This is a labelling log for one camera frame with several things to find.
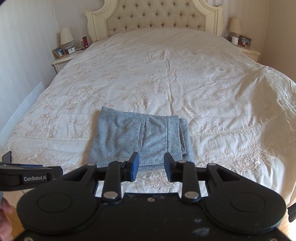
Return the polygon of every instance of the bed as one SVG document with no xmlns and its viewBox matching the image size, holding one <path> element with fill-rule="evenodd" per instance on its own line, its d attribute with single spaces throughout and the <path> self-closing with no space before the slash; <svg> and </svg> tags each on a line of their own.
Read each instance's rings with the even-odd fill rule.
<svg viewBox="0 0 296 241">
<path fill-rule="evenodd" d="M 218 163 L 294 202 L 296 84 L 220 37 L 222 6 L 105 0 L 85 14 L 93 44 L 15 127 L 5 149 L 13 162 L 59 165 L 64 173 L 86 164 L 102 106 L 179 115 L 189 122 L 197 167 Z M 180 192 L 181 184 L 153 170 L 122 189 Z"/>
</svg>

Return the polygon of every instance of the folded clothing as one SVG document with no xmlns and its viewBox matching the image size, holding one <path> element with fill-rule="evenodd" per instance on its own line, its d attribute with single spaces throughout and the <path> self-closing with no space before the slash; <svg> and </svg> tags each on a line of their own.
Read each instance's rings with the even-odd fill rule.
<svg viewBox="0 0 296 241">
<path fill-rule="evenodd" d="M 176 161 L 194 161 L 187 120 L 177 115 L 121 112 L 103 106 L 90 162 L 106 167 L 112 161 L 128 160 L 133 152 L 140 154 L 139 170 L 163 168 L 166 152 Z"/>
</svg>

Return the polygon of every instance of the nightstand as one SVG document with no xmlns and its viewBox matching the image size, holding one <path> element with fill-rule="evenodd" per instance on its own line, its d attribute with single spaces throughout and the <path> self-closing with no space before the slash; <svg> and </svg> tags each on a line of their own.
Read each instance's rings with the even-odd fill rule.
<svg viewBox="0 0 296 241">
<path fill-rule="evenodd" d="M 54 66 L 54 69 L 56 70 L 56 73 L 60 72 L 62 70 L 62 68 L 70 62 L 70 60 L 74 59 L 75 57 L 77 57 L 78 55 L 84 53 L 85 49 L 83 50 L 76 50 L 75 53 L 72 54 L 68 54 L 65 57 L 62 57 L 60 59 L 57 59 L 55 61 L 52 62 L 52 66 Z"/>
<path fill-rule="evenodd" d="M 258 51 L 254 50 L 250 47 L 243 47 L 243 46 L 237 45 L 237 48 L 239 48 L 239 50 L 242 53 L 244 53 L 246 56 L 250 57 L 255 62 L 258 61 L 258 57 L 261 55 Z"/>
</svg>

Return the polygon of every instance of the wooden photo frame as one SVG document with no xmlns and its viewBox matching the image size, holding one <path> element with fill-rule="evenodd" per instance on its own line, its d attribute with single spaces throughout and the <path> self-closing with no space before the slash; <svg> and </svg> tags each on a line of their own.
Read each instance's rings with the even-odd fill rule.
<svg viewBox="0 0 296 241">
<path fill-rule="evenodd" d="M 57 47 L 57 48 L 54 49 L 52 52 L 53 52 L 54 55 L 56 55 L 58 58 L 62 58 L 62 57 L 64 57 L 64 56 L 67 55 L 67 52 L 66 52 L 61 46 Z"/>
<path fill-rule="evenodd" d="M 252 42 L 252 39 L 250 39 L 246 36 L 242 36 L 242 35 L 239 36 L 239 45 L 240 46 L 251 46 L 251 42 Z"/>
</svg>

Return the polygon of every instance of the tufted headboard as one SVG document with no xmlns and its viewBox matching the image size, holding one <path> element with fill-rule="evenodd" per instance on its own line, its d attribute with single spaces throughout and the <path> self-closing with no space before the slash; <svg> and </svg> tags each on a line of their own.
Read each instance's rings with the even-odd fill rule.
<svg viewBox="0 0 296 241">
<path fill-rule="evenodd" d="M 221 35 L 223 6 L 205 0 L 105 0 L 98 11 L 84 13 L 92 42 L 139 28 L 192 28 Z"/>
</svg>

